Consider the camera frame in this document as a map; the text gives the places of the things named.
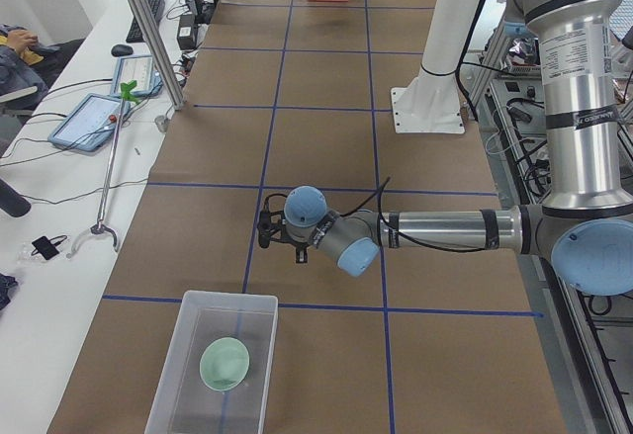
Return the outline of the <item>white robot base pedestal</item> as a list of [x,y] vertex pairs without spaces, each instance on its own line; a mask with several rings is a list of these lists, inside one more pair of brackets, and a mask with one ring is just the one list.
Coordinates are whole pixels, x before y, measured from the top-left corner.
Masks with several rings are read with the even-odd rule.
[[406,88],[391,90],[397,133],[465,132],[458,68],[483,1],[437,0],[417,76]]

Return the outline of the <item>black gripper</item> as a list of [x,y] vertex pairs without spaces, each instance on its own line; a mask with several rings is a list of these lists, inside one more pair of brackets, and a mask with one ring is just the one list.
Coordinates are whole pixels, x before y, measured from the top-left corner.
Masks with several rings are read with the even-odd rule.
[[287,198],[287,195],[270,194],[265,197],[256,226],[259,247],[267,249],[272,242],[289,244],[295,248],[295,262],[307,263],[309,246],[290,235],[283,210],[274,212],[270,210],[269,201],[273,197]]

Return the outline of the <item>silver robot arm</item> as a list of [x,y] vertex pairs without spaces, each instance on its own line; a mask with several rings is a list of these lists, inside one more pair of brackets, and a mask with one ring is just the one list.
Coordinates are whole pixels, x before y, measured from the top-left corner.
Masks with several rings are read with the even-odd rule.
[[538,41],[551,186],[539,205],[507,211],[390,212],[331,209],[321,191],[292,190],[281,211],[263,208],[261,247],[314,247],[352,276],[381,248],[473,253],[511,249],[546,259],[590,295],[632,288],[632,197],[621,185],[609,18],[621,0],[506,0],[506,14]]

